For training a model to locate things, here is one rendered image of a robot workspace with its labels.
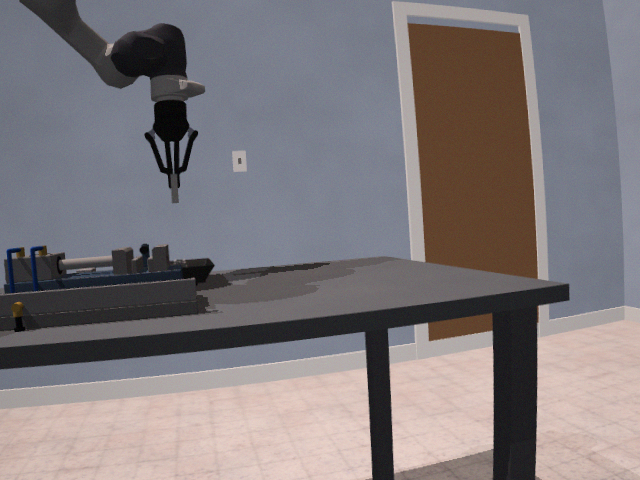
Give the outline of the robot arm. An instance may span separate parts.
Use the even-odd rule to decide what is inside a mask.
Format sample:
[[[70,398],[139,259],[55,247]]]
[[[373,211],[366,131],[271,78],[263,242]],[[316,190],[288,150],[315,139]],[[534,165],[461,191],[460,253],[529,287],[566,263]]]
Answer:
[[[82,21],[76,0],[19,2],[84,57],[108,86],[122,89],[144,75],[150,77],[153,102],[186,101],[205,92],[204,85],[187,79],[185,40],[176,26],[156,24],[109,44]]]

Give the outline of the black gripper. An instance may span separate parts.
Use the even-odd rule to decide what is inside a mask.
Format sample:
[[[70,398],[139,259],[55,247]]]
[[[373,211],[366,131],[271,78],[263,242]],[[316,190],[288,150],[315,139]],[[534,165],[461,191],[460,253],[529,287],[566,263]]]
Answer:
[[[154,156],[161,173],[168,175],[168,185],[171,189],[172,203],[179,203],[178,188],[180,188],[180,173],[187,170],[194,139],[198,131],[189,127],[187,121],[186,103],[180,100],[164,100],[154,104],[153,129],[144,134],[150,142]],[[179,141],[188,131],[188,144],[182,167],[179,167]],[[155,143],[155,133],[165,143],[167,168],[164,167]],[[174,174],[172,168],[170,142],[174,142]]]

